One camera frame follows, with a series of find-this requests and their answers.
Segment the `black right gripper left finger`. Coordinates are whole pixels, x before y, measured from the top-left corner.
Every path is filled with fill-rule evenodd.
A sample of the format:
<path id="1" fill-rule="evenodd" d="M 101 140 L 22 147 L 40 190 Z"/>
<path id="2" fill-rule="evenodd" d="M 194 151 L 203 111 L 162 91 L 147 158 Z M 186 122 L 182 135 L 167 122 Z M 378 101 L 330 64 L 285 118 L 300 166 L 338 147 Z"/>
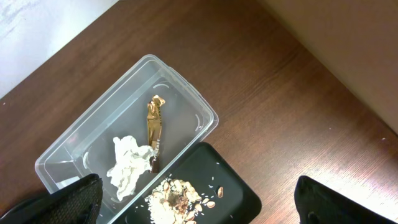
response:
<path id="1" fill-rule="evenodd" d="M 53 194 L 17 204 L 1 217 L 1 224 L 94 224 L 102 199 L 103 181 L 90 174 Z"/>

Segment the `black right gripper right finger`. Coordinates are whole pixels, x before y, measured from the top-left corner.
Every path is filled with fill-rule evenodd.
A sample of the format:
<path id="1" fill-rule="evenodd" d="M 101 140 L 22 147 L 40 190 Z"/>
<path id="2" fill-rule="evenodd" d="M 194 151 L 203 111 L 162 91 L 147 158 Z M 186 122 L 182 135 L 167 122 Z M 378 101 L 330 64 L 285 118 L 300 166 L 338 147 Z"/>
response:
<path id="1" fill-rule="evenodd" d="M 396 224 L 306 175 L 298 178 L 294 200 L 300 224 Z"/>

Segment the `white napkin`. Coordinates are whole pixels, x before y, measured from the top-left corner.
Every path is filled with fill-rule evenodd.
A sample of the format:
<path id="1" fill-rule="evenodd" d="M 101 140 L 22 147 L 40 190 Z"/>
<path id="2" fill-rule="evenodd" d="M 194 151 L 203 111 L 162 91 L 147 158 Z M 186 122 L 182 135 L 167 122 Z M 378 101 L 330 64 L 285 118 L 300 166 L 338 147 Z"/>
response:
<path id="1" fill-rule="evenodd" d="M 117 187 L 116 197 L 122 201 L 134 194 L 140 176 L 152 169 L 150 158 L 155 156 L 155 151 L 148 145 L 138 146 L 133 136 L 114 137 L 113 143 L 116 163 L 106 176 Z"/>

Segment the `gold foil wrapper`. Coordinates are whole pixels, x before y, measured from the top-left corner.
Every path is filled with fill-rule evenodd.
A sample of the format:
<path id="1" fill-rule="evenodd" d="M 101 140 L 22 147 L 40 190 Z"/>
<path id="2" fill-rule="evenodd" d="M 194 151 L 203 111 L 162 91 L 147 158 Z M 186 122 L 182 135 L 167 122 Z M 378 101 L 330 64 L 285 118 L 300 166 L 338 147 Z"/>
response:
<path id="1" fill-rule="evenodd" d="M 153 148 L 155 154 L 150 159 L 152 173 L 160 172 L 160 139 L 162 134 L 162 115 L 160 107 L 165 104 L 165 100 L 159 95 L 154 95 L 147 104 L 147 129 L 149 145 Z"/>

